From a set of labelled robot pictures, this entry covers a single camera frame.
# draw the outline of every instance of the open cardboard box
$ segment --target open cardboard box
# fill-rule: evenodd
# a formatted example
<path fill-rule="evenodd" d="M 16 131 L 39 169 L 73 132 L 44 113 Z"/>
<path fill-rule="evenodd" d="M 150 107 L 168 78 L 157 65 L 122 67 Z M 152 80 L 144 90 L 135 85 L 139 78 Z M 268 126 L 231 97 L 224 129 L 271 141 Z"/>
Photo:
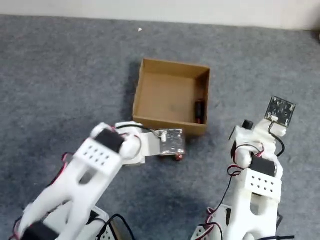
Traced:
<path fill-rule="evenodd" d="M 210 68 L 143 59 L 133 104 L 133 120 L 152 129 L 181 128 L 203 135 L 207 127 Z M 204 100 L 203 124 L 195 119 L 195 103 Z"/>

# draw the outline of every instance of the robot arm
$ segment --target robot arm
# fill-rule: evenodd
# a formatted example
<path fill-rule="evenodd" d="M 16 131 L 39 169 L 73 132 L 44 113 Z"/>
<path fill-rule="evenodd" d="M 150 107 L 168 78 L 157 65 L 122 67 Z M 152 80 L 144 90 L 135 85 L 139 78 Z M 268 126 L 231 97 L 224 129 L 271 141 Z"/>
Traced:
<path fill-rule="evenodd" d="M 59 178 L 47 187 L 24 211 L 18 228 L 18 238 L 47 213 L 65 201 L 70 201 L 68 220 L 60 235 L 52 240 L 75 240 L 86 225 L 91 210 L 115 178 L 123 165 L 123 158 L 134 158 L 141 150 L 136 137 L 123 138 L 110 126 L 101 123 L 74 154 L 72 161 Z M 91 179 L 82 184 L 81 179 L 93 171 Z"/>
<path fill-rule="evenodd" d="M 294 109 L 294 104 L 274 96 L 255 128 L 247 120 L 242 127 L 234 128 L 230 147 L 235 165 L 230 167 L 240 170 L 230 174 L 236 179 L 232 206 L 209 208 L 209 217 L 196 228 L 192 240 L 278 239 L 275 235 L 283 176 L 278 157 L 283 151 L 275 154 L 276 139 L 286 134 Z M 251 205 L 257 207 L 257 212 L 252 212 Z"/>

